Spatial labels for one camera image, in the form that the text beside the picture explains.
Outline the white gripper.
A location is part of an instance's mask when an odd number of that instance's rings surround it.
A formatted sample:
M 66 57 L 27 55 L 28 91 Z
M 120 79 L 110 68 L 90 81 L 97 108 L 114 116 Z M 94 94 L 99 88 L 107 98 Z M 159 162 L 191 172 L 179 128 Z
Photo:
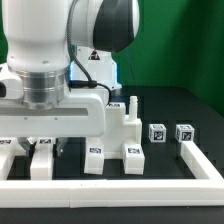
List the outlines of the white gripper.
M 0 66 L 0 137 L 18 137 L 26 156 L 32 156 L 36 139 L 59 137 L 60 157 L 65 137 L 100 136 L 106 131 L 105 107 L 109 91 L 95 84 L 67 86 L 64 73 L 27 73 Z

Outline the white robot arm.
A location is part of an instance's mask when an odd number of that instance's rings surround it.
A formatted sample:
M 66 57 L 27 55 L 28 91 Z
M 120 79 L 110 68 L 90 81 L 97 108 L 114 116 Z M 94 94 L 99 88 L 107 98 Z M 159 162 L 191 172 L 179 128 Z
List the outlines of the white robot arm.
M 138 0 L 2 0 L 7 61 L 0 64 L 0 139 L 25 152 L 40 137 L 98 137 L 106 131 L 107 86 L 69 79 L 82 65 L 74 45 L 119 52 L 136 37 Z

